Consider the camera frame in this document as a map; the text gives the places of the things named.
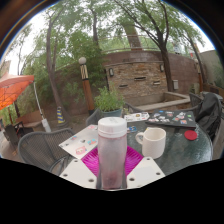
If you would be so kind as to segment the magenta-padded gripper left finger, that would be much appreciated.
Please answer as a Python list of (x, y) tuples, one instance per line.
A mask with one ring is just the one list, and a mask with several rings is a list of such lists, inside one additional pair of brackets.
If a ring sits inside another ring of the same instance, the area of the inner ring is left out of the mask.
[(94, 148), (82, 159), (72, 159), (60, 177), (81, 187), (95, 189), (98, 174), (98, 151)]

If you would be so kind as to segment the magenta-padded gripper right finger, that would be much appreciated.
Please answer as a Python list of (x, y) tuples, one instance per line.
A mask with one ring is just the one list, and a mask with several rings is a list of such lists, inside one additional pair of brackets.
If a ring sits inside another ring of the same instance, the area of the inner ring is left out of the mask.
[(151, 157), (143, 157), (130, 146), (127, 147), (125, 175), (128, 189), (143, 187), (165, 176)]

